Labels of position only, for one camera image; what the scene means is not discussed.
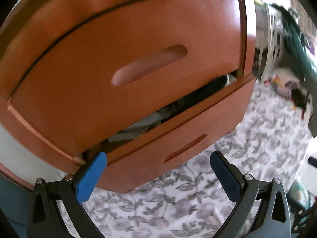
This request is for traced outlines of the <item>brown drawer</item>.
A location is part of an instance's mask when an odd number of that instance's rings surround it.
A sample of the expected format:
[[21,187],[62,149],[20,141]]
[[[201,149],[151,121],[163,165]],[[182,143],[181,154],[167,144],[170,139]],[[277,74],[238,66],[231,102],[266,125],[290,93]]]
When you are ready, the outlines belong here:
[[166,174],[193,158],[231,132],[245,115],[255,77],[248,75],[153,129],[164,131],[149,143],[146,133],[139,141],[107,154],[107,167],[97,187],[118,193],[135,188]]
[[8,101],[37,138],[77,156],[241,60],[239,0],[145,0],[53,46]]

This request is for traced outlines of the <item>floral grey white rug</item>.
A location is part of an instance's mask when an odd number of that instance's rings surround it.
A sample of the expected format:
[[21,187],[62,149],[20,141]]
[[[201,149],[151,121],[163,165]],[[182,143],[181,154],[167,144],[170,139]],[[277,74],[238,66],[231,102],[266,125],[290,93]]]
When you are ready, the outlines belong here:
[[288,191],[307,158],[311,133],[302,110],[257,82],[247,112],[179,168],[126,194],[96,189],[83,204],[105,237],[212,237],[234,207],[210,166],[221,151],[242,173],[279,178]]

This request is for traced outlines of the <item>grey white cloth in drawer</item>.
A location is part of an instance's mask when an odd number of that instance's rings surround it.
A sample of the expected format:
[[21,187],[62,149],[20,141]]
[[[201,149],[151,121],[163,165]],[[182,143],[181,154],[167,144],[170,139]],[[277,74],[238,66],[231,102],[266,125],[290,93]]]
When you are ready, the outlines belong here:
[[126,129],[119,131],[113,136],[108,138],[109,143],[121,142],[121,141],[130,141],[136,139],[138,136],[143,135],[147,132],[150,127],[160,124],[163,119],[169,117],[169,113],[164,113],[163,111],[154,112],[138,122],[130,125]]

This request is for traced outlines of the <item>colourful clutter pile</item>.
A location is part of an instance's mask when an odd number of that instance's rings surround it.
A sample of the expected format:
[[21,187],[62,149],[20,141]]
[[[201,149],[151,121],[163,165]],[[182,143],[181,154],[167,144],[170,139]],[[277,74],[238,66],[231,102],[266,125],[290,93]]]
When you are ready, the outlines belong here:
[[302,86],[293,80],[283,82],[277,75],[272,75],[264,81],[265,85],[270,85],[274,92],[288,101],[292,101],[293,109],[301,109],[301,119],[304,120],[307,113],[308,104],[312,101],[310,93],[304,93]]

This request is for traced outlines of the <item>dark green cloth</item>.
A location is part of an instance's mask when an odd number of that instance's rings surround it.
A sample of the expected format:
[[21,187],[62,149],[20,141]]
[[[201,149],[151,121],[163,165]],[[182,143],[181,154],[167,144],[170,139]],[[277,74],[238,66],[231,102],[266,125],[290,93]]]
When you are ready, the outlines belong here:
[[275,3],[271,6],[282,14],[284,40],[289,53],[299,64],[299,71],[303,78],[310,77],[316,83],[316,56],[311,52],[312,42],[299,26],[300,16],[293,7],[287,10]]

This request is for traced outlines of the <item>brown wooden dresser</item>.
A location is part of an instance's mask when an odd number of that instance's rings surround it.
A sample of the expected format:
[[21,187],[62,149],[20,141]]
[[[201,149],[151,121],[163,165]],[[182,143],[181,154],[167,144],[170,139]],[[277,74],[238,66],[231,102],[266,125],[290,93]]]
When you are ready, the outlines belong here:
[[106,150],[125,193],[230,132],[255,79],[252,0],[20,0],[1,27],[1,123],[67,173]]

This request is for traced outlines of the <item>white plastic chair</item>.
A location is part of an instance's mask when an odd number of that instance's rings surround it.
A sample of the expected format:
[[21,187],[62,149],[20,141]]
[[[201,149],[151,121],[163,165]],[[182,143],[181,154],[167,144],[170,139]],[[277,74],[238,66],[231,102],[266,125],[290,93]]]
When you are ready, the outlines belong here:
[[284,28],[282,13],[272,5],[255,1],[256,45],[255,58],[259,68],[276,64],[284,51]]

